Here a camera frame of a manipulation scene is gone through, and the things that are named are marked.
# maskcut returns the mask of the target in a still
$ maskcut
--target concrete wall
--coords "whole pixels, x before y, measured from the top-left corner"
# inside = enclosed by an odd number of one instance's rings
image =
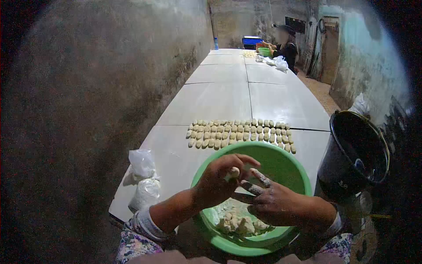
[[[2,87],[2,216],[7,202],[22,255],[111,262],[128,151],[212,46],[206,1],[60,0],[39,15]]]

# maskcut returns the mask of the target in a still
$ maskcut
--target woman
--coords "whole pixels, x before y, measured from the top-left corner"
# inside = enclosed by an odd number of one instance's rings
[[[186,260],[176,250],[164,252],[160,244],[171,239],[174,229],[182,222],[227,200],[239,185],[257,195],[248,211],[267,224],[294,225],[302,228],[302,233],[313,230],[330,237],[340,232],[342,220],[335,206],[320,197],[295,193],[262,176],[257,178],[266,188],[252,185],[245,179],[254,170],[243,170],[246,163],[249,168],[260,167],[260,163],[249,156],[224,155],[208,165],[195,187],[137,211],[124,225],[116,263],[215,263],[205,257]],[[241,173],[238,179],[226,182],[225,175],[232,167],[239,168]],[[351,239],[351,234],[335,236],[306,263],[348,263]],[[302,262],[291,254],[277,263]]]

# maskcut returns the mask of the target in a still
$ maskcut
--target floor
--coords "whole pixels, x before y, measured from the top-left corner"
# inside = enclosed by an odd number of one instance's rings
[[[307,78],[303,70],[299,69],[299,79],[308,87],[308,89],[314,94],[321,105],[324,107],[328,115],[332,115],[335,110],[340,110],[340,107],[334,102],[331,96],[328,94],[330,91],[330,85],[323,82],[319,82],[315,79]]]

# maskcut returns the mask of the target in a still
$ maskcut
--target green plastic bowl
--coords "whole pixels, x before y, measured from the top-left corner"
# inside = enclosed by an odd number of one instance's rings
[[[311,184],[305,169],[289,152],[264,142],[239,142],[220,149],[211,155],[198,169],[192,181],[197,184],[210,162],[219,157],[239,153],[253,157],[261,163],[260,172],[268,175],[273,181],[280,183],[296,193],[312,196]],[[299,233],[293,226],[278,226],[265,234],[236,239],[217,230],[214,209],[202,210],[196,216],[198,225],[205,239],[215,247],[238,256],[260,256],[274,252],[286,246]]]
[[[263,57],[272,57],[273,55],[270,52],[269,48],[258,48],[260,55]]]

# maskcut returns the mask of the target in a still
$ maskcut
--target white plastic bag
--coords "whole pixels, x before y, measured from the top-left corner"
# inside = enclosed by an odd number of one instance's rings
[[[287,73],[287,69],[289,68],[289,65],[287,64],[287,61],[284,60],[284,57],[278,56],[275,59],[276,59],[276,67],[282,72]]]
[[[361,114],[361,115],[368,115],[369,114],[369,104],[363,98],[363,93],[360,93],[355,99],[352,107],[349,108],[349,111]]]

